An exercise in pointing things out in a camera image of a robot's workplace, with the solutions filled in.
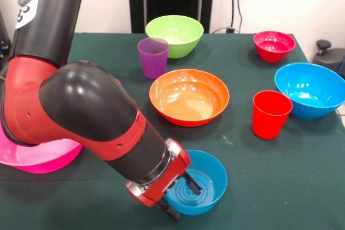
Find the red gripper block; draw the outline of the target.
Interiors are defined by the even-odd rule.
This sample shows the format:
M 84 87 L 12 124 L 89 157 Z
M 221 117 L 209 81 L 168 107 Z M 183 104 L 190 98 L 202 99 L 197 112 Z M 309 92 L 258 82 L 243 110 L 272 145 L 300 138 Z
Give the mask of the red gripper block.
M 168 216 L 175 221 L 179 221 L 181 218 L 180 212 L 167 203 L 163 198 L 164 192 L 181 176 L 185 179 L 187 187 L 195 195 L 199 196 L 202 188 L 186 172 L 191 164 L 191 158 L 187 151 L 176 141 L 166 141 L 165 145 L 170 156 L 169 163 L 164 171 L 153 182 L 146 185 L 138 185 L 129 180 L 126 183 L 126 189 L 141 204 L 147 207 L 154 207 L 157 204 Z

